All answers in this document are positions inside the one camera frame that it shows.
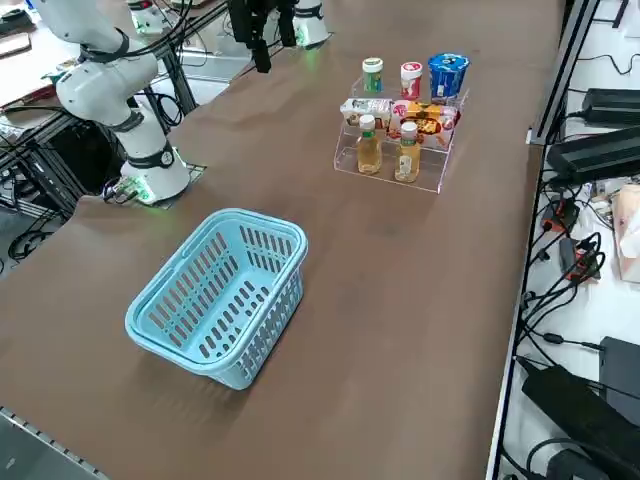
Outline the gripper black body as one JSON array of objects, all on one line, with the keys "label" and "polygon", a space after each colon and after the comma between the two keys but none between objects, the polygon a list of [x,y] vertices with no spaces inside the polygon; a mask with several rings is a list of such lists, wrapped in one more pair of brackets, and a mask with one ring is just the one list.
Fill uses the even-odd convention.
[{"label": "gripper black body", "polygon": [[294,9],[296,0],[229,0],[228,8],[234,14],[268,14],[274,9]]}]

